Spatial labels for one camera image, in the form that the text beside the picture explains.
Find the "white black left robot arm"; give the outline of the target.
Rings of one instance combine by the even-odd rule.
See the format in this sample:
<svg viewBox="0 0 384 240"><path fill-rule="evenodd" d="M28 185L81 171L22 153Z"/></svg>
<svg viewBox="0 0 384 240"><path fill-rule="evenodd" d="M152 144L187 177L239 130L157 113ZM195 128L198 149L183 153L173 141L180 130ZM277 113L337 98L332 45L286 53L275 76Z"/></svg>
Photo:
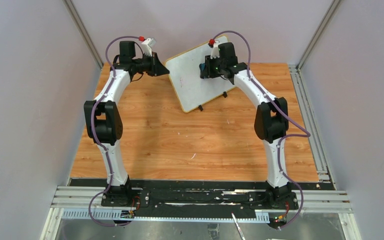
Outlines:
<svg viewBox="0 0 384 240"><path fill-rule="evenodd" d="M170 72L152 50L156 43L154 38L123 36L116 40L119 54L114 60L106 58L110 65L106 84L94 100L87 100L83 105L87 134L97 144L107 174L106 189L102 193L103 206L127 206L134 199L122 159L123 123L117 104L134 75L158 77Z"/></svg>

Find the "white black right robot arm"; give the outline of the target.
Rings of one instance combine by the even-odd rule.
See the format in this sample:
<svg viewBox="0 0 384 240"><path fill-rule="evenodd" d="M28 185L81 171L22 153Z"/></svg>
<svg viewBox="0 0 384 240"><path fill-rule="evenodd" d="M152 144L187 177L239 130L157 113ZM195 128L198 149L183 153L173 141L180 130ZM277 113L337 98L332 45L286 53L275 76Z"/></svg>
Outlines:
<svg viewBox="0 0 384 240"><path fill-rule="evenodd" d="M262 203L273 208L286 202L291 194L289 180L285 177L285 144L281 141L289 129L286 119L288 103L283 97L277 98L259 83L244 62L239 62L233 43L221 43L211 39L208 43L211 53L199 65L200 78L222 77L239 88L256 108L254 131L262 140L266 154L269 187Z"/></svg>

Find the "blue bone-shaped whiteboard eraser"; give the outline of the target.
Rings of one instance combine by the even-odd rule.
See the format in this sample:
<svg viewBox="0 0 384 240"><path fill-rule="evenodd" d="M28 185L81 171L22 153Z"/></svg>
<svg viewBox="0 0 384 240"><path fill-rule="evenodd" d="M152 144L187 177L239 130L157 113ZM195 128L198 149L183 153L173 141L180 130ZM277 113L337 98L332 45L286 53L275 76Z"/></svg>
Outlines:
<svg viewBox="0 0 384 240"><path fill-rule="evenodd" d="M199 70L200 70L200 78L206 79L208 77L207 75L207 65L205 63L199 64Z"/></svg>

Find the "yellow-framed whiteboard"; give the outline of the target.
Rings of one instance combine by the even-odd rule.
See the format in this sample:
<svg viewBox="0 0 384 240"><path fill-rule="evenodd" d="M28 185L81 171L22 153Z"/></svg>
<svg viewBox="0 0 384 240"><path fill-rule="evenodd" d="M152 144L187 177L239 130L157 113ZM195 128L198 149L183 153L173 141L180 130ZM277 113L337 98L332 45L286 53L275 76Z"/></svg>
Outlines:
<svg viewBox="0 0 384 240"><path fill-rule="evenodd" d="M235 86L221 77L200 78L200 64L212 49L202 43L167 59L164 66L169 70L169 80L183 112L189 113L219 96L226 95Z"/></svg>

